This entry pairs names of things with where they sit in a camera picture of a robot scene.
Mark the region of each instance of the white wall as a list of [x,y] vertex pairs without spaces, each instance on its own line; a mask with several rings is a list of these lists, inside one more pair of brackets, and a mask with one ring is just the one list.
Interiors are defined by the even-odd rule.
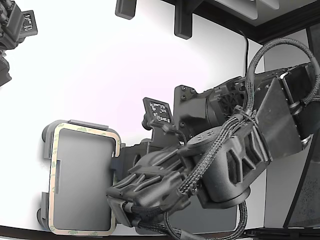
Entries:
[[[241,35],[194,16],[193,37],[178,38],[174,7],[160,0],[138,0],[130,21],[115,16],[116,0],[17,3],[35,11],[39,34],[7,52],[13,79],[0,88],[2,226],[41,229],[36,211],[48,191],[41,140],[47,124],[109,125],[130,146],[151,136],[141,127],[144,97],[173,110],[176,86],[202,92],[244,72]],[[259,48],[250,42],[250,59]]]

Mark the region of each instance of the robotic arm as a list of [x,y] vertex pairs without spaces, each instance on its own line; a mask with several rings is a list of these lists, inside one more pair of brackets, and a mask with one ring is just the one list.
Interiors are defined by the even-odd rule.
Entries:
[[[311,63],[254,74],[263,54],[281,44],[298,47]],[[280,38],[258,51],[246,77],[200,94],[176,87],[173,116],[167,103],[144,98],[142,125],[152,139],[123,147],[113,162],[119,182],[107,199],[116,219],[177,240],[201,239],[169,222],[197,195],[205,209],[239,205],[239,225],[223,239],[240,237],[251,183],[272,161],[302,151],[319,129],[319,84],[320,67],[310,50]]]
[[5,51],[15,49],[26,37],[37,34],[34,11],[21,11],[15,1],[0,0],[0,87],[12,79]]

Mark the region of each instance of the metal bracket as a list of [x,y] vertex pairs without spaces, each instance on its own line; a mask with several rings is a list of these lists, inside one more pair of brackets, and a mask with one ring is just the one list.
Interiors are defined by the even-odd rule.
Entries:
[[137,0],[117,0],[115,15],[131,20],[136,15]]
[[182,39],[192,37],[193,12],[204,0],[177,0],[174,16],[174,35]]
[[[182,39],[192,37],[193,12],[204,0],[176,0],[174,35]],[[136,15],[137,0],[117,0],[115,15],[131,20]]]

